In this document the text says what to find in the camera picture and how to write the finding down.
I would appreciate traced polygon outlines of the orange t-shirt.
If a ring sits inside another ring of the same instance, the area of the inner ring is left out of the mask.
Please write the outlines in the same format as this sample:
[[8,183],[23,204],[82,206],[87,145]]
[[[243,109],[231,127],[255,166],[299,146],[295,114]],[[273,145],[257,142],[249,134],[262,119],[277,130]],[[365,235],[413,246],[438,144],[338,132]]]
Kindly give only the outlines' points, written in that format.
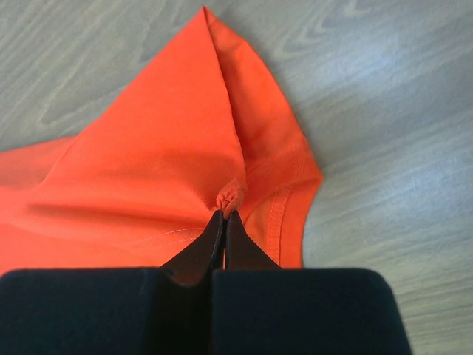
[[203,8],[83,132],[1,154],[1,271],[161,266],[217,210],[298,268],[322,179],[263,60]]

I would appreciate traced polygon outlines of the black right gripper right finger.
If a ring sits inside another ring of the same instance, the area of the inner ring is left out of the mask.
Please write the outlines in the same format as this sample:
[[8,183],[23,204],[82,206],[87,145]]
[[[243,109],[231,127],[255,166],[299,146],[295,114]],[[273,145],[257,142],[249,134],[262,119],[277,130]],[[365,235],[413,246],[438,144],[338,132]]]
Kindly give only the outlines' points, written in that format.
[[245,232],[225,228],[212,278],[215,354],[410,354],[392,289],[365,268],[280,268]]

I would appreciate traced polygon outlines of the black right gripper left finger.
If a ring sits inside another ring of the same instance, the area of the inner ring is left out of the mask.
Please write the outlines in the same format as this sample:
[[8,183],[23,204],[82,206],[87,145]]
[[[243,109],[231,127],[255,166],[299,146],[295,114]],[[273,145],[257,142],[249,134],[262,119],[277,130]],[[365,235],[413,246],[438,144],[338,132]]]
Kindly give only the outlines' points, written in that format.
[[3,354],[207,354],[222,212],[161,267],[23,269],[1,278]]

